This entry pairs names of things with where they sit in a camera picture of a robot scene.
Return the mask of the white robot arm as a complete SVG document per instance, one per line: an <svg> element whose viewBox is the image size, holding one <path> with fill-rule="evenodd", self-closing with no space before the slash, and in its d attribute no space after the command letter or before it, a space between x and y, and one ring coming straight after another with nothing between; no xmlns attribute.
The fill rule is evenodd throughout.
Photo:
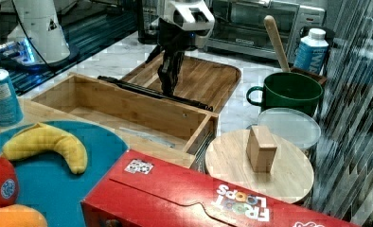
<svg viewBox="0 0 373 227"><path fill-rule="evenodd" d="M159 0L157 5L159 52L158 69L162 92L172 96L186 51L203 48L215 25L204 0Z"/></svg>

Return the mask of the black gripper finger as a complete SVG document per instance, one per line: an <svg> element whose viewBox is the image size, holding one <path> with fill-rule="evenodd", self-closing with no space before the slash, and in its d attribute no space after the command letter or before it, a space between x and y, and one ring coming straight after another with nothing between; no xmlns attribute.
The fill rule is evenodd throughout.
<svg viewBox="0 0 373 227"><path fill-rule="evenodd" d="M172 96L174 91L174 79L172 76L172 65L170 60L165 60L158 69L161 81L161 89L164 95Z"/></svg>
<svg viewBox="0 0 373 227"><path fill-rule="evenodd" d="M175 57L174 57L173 69L172 69L172 78L173 78L172 90L175 90L175 87L177 85L178 75L179 75L181 67L182 67L184 56L185 56L184 52L177 52Z"/></svg>

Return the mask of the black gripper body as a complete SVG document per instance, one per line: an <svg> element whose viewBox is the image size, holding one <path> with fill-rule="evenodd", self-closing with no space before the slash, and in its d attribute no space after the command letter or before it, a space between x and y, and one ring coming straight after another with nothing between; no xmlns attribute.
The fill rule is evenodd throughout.
<svg viewBox="0 0 373 227"><path fill-rule="evenodd" d="M177 53L195 49L195 33L184 31L176 25L159 19L158 44L164 51L163 60L172 59Z"/></svg>

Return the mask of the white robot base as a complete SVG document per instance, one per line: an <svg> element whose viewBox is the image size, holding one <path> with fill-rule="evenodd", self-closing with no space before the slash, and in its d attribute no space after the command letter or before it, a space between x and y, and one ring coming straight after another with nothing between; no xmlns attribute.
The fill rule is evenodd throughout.
<svg viewBox="0 0 373 227"><path fill-rule="evenodd" d="M65 39L54 0L10 0L17 26L0 44L0 55L24 67L60 68L79 50Z"/></svg>

